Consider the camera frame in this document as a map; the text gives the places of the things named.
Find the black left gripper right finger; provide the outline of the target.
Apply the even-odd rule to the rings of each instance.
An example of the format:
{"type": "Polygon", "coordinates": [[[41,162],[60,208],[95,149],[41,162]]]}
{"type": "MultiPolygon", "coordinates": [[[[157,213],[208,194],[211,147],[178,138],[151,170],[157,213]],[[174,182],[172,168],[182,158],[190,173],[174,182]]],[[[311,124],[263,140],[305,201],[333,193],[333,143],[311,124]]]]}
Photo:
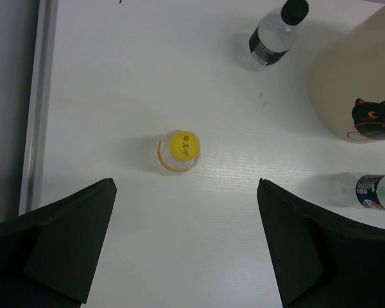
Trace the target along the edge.
{"type": "Polygon", "coordinates": [[[265,179],[257,201],[283,307],[385,307],[385,229],[265,179]]]}

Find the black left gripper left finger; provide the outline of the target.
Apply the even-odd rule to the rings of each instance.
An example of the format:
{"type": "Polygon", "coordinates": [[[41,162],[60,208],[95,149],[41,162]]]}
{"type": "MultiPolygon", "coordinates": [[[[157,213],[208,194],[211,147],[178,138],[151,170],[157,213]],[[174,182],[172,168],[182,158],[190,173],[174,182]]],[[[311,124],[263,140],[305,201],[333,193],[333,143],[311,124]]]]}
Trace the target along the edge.
{"type": "Polygon", "coordinates": [[[0,307],[87,302],[117,187],[102,179],[0,223],[0,307]]]}

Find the yellow cap orange bottle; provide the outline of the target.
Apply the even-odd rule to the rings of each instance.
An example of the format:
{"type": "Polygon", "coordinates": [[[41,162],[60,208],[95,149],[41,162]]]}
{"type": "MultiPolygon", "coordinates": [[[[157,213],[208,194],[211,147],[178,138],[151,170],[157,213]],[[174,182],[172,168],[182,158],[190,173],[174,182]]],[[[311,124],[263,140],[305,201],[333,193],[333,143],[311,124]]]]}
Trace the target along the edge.
{"type": "Polygon", "coordinates": [[[200,140],[191,131],[168,132],[160,137],[156,153],[157,161],[163,172],[180,175],[197,165],[201,153],[200,140]]]}

